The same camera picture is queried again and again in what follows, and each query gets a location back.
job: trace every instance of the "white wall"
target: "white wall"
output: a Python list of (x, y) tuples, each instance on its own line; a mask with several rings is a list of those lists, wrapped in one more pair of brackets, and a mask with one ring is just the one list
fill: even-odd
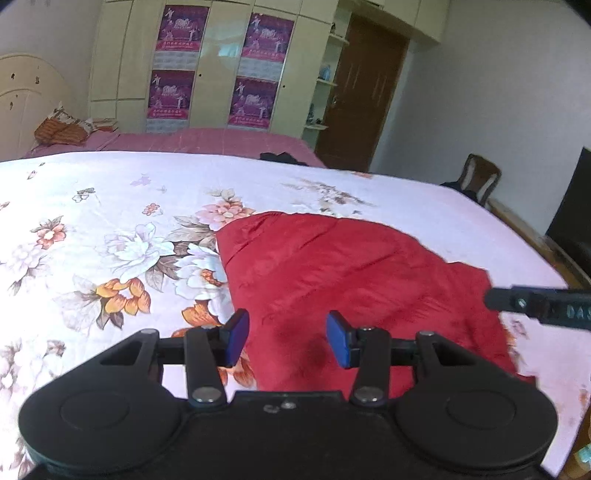
[(441, 183), (469, 153), (493, 193), (545, 232), (591, 145), (591, 28), (563, 4), (452, 0), (440, 46), (416, 51), (379, 173)]
[(86, 112), (101, 4), (102, 0), (15, 0), (0, 13), (0, 56), (41, 57), (64, 76)]

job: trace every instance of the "dark cloth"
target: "dark cloth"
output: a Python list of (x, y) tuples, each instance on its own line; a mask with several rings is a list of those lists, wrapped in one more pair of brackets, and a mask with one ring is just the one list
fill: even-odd
[(473, 192), (472, 190), (462, 190), (462, 185), (460, 185), (460, 182), (458, 181), (447, 181), (445, 183), (442, 183), (441, 186), (457, 190), (461, 194), (468, 197), (470, 200), (478, 203), (478, 194), (476, 192)]
[(289, 155), (289, 153), (287, 153), (287, 152), (280, 153), (279, 155), (275, 155), (274, 153), (271, 153), (271, 152), (261, 153), (261, 156), (259, 158), (260, 158), (260, 160), (274, 161), (277, 163), (288, 163), (291, 165), (303, 165), (305, 167), (308, 166), (305, 163), (302, 163), (301, 161), (296, 160), (294, 157)]

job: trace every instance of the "screw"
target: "screw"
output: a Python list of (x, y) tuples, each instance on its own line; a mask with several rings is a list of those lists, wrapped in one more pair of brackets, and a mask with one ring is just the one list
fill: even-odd
[(199, 403), (214, 403), (221, 398), (222, 392), (215, 387), (199, 387), (193, 390), (191, 396)]
[(285, 400), (282, 404), (281, 404), (281, 408), (283, 408), (284, 410), (293, 410), (297, 407), (297, 405), (292, 402), (292, 401), (287, 401)]
[(377, 387), (361, 387), (353, 394), (361, 403), (375, 403), (384, 397), (384, 392)]
[(275, 405), (265, 405), (262, 409), (267, 413), (277, 413), (280, 410), (279, 407), (276, 407)]

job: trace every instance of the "cream headboard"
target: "cream headboard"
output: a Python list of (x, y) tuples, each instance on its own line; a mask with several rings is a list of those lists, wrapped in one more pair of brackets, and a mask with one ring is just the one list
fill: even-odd
[(28, 54), (0, 57), (0, 161), (26, 154), (33, 132), (60, 102), (78, 113), (70, 86), (54, 67)]

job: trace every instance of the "red blanket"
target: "red blanket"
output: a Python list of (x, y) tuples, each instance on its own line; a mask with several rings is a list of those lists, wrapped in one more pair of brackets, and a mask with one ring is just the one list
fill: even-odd
[[(342, 390), (326, 340), (326, 315), (413, 339), (444, 337), (515, 373), (497, 314), (484, 307), (486, 271), (446, 263), (411, 236), (377, 223), (271, 212), (217, 233), (236, 308), (251, 316), (246, 352), (260, 390)], [(413, 386), (410, 367), (391, 369), (390, 395)]]

